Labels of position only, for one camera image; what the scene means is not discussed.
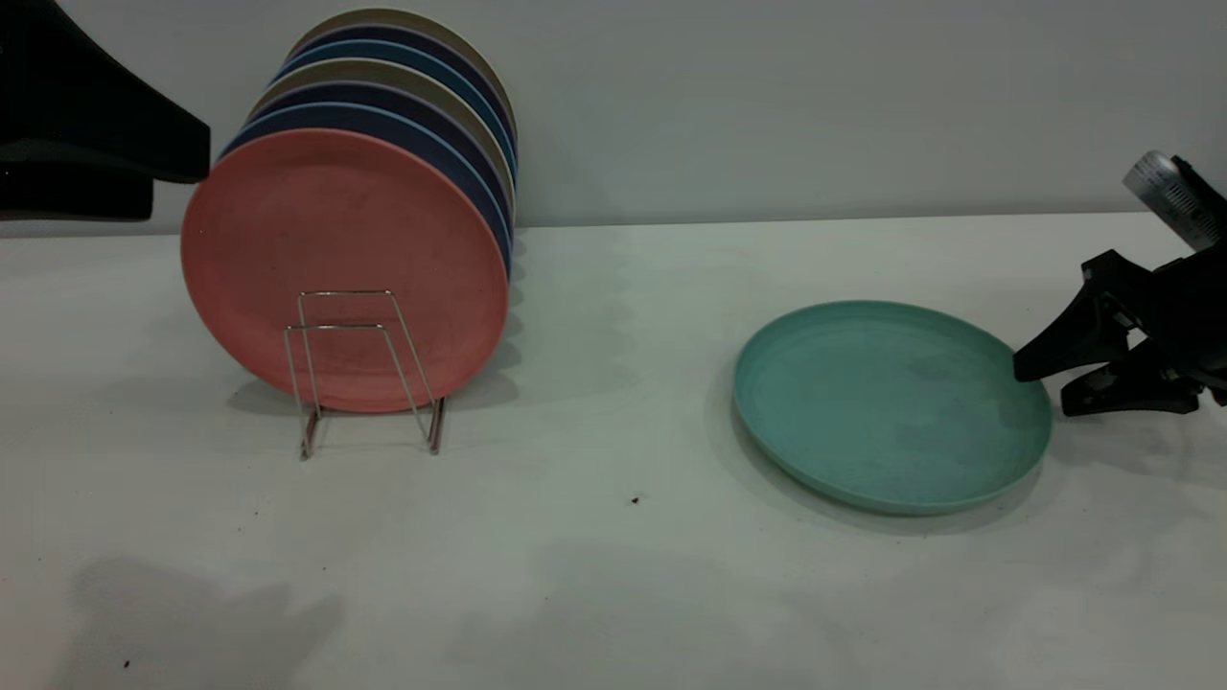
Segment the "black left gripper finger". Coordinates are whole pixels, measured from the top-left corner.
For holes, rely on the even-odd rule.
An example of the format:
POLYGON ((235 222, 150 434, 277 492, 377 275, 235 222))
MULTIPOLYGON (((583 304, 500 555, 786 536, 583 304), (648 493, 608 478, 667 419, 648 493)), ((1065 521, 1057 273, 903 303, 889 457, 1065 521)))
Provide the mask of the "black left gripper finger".
POLYGON ((2 162, 172 183, 209 174, 210 126, 110 56, 56 1, 4 1, 1 39, 2 162))
POLYGON ((136 222, 153 207, 155 156, 80 144, 4 144, 1 214, 5 221, 136 222))

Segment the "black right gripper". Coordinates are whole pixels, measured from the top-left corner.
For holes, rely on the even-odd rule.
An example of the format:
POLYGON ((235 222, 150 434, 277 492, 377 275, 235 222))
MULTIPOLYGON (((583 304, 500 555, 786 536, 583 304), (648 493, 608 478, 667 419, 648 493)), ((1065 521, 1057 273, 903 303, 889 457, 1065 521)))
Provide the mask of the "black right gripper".
POLYGON ((1106 413, 1199 410, 1199 384, 1225 403, 1226 258, 1200 252, 1155 271, 1108 250, 1081 266, 1082 287, 1056 319, 1014 355, 1017 381, 1040 381, 1104 363, 1061 389, 1069 417, 1106 413), (1158 287, 1160 318, 1130 350, 1147 295, 1158 287), (1175 370, 1174 379, 1167 376, 1175 370))

